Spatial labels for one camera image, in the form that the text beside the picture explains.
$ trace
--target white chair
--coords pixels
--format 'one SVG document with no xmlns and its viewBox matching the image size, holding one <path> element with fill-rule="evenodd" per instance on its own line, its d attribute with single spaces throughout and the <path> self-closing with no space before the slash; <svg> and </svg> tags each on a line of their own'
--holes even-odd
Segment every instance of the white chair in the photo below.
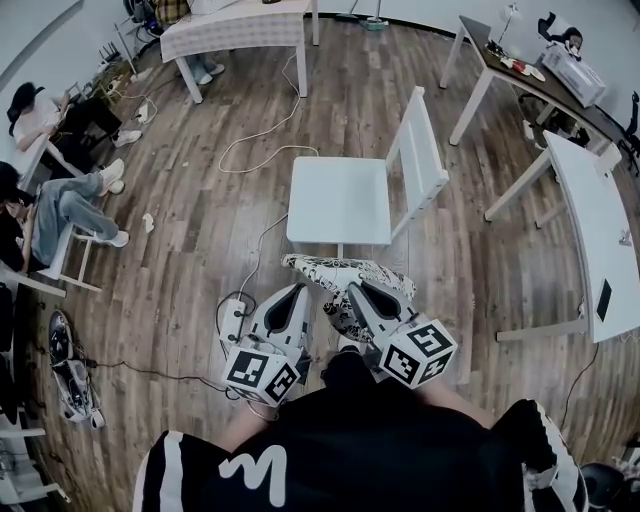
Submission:
<svg viewBox="0 0 640 512">
<path fill-rule="evenodd" d="M 56 255 L 54 256 L 51 265 L 49 266 L 49 268 L 40 270 L 38 273 L 48 277 L 49 279 L 53 279 L 54 281 L 66 281 L 67 283 L 75 284 L 76 286 L 80 286 L 94 292 L 100 292 L 100 288 L 83 281 L 84 273 L 87 268 L 87 261 L 89 260 L 89 251 L 91 250 L 91 244 L 95 242 L 95 240 L 92 236 L 79 235 L 77 233 L 74 233 L 73 228 L 73 224 L 67 224 L 67 226 L 62 231 L 60 238 L 58 239 L 58 248 L 56 249 Z M 71 242 L 72 236 L 77 240 L 81 240 L 86 243 L 84 247 L 84 253 L 82 255 L 82 263 L 80 264 L 80 273 L 77 279 L 65 276 L 62 273 L 62 267 L 64 266 L 67 249 L 69 248 L 69 243 Z"/>
<path fill-rule="evenodd" d="M 287 238 L 298 243 L 390 245 L 449 181 L 424 89 L 411 95 L 386 160 L 298 157 L 293 164 Z M 401 155 L 407 213 L 391 230 L 387 174 Z"/>
<path fill-rule="evenodd" d="M 68 224 L 64 228 L 62 234 L 60 235 L 60 238 L 58 239 L 58 247 L 56 249 L 56 254 L 53 258 L 53 261 L 51 262 L 51 266 L 49 268 L 40 270 L 38 273 L 50 279 L 53 279 L 54 281 L 65 281 L 82 288 L 87 288 L 88 290 L 94 292 L 100 292 L 102 291 L 100 288 L 84 282 L 84 273 L 87 268 L 87 261 L 89 260 L 89 251 L 91 249 L 91 245 L 95 242 L 95 240 L 92 236 L 79 235 L 77 233 L 74 233 L 73 228 L 73 224 Z M 80 273 L 77 279 L 68 277 L 62 273 L 62 268 L 64 266 L 65 257 L 67 254 L 67 250 L 69 249 L 69 243 L 71 242 L 72 236 L 77 240 L 86 242 L 84 253 L 82 255 L 82 263 L 80 264 Z M 32 279 L 19 272 L 14 272 L 2 262 L 0 262 L 0 281 L 13 281 L 28 286 L 29 288 L 33 288 L 34 290 L 49 293 L 57 297 L 65 298 L 67 296 L 67 292 L 65 290 L 56 288 L 55 286 L 50 286 L 45 283 L 41 283 L 40 281 L 36 281 L 35 279 Z"/>
</svg>

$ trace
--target white table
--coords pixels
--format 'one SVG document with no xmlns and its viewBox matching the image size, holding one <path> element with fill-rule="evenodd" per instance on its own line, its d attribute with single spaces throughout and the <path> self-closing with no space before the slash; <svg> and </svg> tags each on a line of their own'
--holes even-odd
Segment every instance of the white table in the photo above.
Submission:
<svg viewBox="0 0 640 512">
<path fill-rule="evenodd" d="M 213 14 L 188 15 L 160 37 L 163 62 L 175 60 L 193 101 L 202 95 L 184 57 L 199 53 L 261 46 L 296 48 L 300 96 L 307 96 L 303 18 L 312 6 L 313 44 L 319 44 L 318 0 L 240 0 Z"/>
<path fill-rule="evenodd" d="M 40 159 L 44 152 L 47 151 L 53 156 L 65 169 L 67 169 L 74 176 L 82 176 L 83 174 L 74 166 L 65 161 L 62 154 L 50 141 L 47 135 L 40 135 L 29 149 L 26 151 L 20 151 L 17 147 L 10 158 L 10 163 L 20 174 L 19 187 L 22 190 L 26 190 L 31 182 L 33 173 L 40 163 Z"/>
<path fill-rule="evenodd" d="M 594 343 L 598 343 L 640 326 L 636 249 L 633 240 L 630 245 L 620 243 L 623 232 L 629 229 L 629 221 L 611 173 L 603 177 L 596 171 L 596 155 L 552 133 L 545 132 L 544 137 L 548 148 L 487 210 L 485 219 L 493 220 L 553 165 L 578 242 L 584 315 L 546 327 L 499 332 L 496 338 L 498 341 L 527 340 L 586 332 Z M 563 209 L 564 205 L 553 208 L 536 224 L 541 227 Z M 605 279 L 612 292 L 602 321 L 596 309 Z"/>
</svg>

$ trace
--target jeans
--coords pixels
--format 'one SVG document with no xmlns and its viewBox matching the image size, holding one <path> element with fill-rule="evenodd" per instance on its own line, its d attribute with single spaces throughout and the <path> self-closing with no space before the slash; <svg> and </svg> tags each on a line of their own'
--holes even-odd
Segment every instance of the jeans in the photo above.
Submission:
<svg viewBox="0 0 640 512">
<path fill-rule="evenodd" d="M 47 181 L 37 198 L 31 252 L 47 267 L 58 248 L 58 239 L 69 222 L 93 232 L 102 240 L 118 234 L 118 226 L 89 203 L 102 191 L 102 176 L 87 174 L 80 178 Z"/>
<path fill-rule="evenodd" d="M 187 61 L 187 65 L 189 66 L 196 83 L 200 82 L 204 75 L 213 71 L 216 67 L 215 64 L 211 65 L 207 62 L 203 53 L 189 55 L 188 57 L 185 57 L 185 60 Z"/>
</svg>

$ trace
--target white sneaker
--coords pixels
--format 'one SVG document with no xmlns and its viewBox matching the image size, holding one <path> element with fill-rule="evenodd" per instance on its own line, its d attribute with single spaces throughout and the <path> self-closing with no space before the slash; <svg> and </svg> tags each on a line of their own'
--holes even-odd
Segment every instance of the white sneaker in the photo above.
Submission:
<svg viewBox="0 0 640 512">
<path fill-rule="evenodd" d="M 207 85 L 213 82 L 213 77 L 209 73 L 205 73 L 204 76 L 198 81 L 198 85 Z"/>
<path fill-rule="evenodd" d="M 114 196 L 122 194 L 124 190 L 124 181 L 118 180 L 113 182 L 113 185 L 109 187 L 109 192 L 111 192 Z"/>
<path fill-rule="evenodd" d="M 121 158 L 118 158 L 109 167 L 102 169 L 100 174 L 102 175 L 102 192 L 100 192 L 100 196 L 102 197 L 109 192 L 112 185 L 115 185 L 115 183 L 122 178 L 124 174 L 124 162 Z"/>
<path fill-rule="evenodd" d="M 117 148 L 121 148 L 122 146 L 126 146 L 127 144 L 133 144 L 140 137 L 142 137 L 142 132 L 140 130 L 120 130 L 118 132 L 118 138 L 113 140 L 113 145 Z"/>
<path fill-rule="evenodd" d="M 213 66 L 206 66 L 206 67 L 207 67 L 207 73 L 209 73 L 211 76 L 221 75 L 222 73 L 224 73 L 224 70 L 225 70 L 225 67 L 223 64 L 214 64 Z"/>
<path fill-rule="evenodd" d="M 111 240 L 102 240 L 102 238 L 98 238 L 96 234 L 93 235 L 93 239 L 101 244 L 109 244 L 114 247 L 124 247 L 129 243 L 129 233 L 126 231 L 118 231 L 118 234 L 114 236 Z"/>
</svg>

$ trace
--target knee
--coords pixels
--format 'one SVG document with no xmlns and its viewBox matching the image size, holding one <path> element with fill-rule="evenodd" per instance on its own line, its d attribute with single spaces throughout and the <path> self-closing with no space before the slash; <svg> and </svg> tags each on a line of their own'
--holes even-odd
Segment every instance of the knee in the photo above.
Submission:
<svg viewBox="0 0 640 512">
<path fill-rule="evenodd" d="M 74 205 L 78 204 L 79 199 L 80 194 L 78 194 L 75 190 L 67 190 L 64 194 L 62 194 L 60 203 L 58 204 L 60 214 L 63 217 L 67 217 L 73 210 Z"/>
</svg>

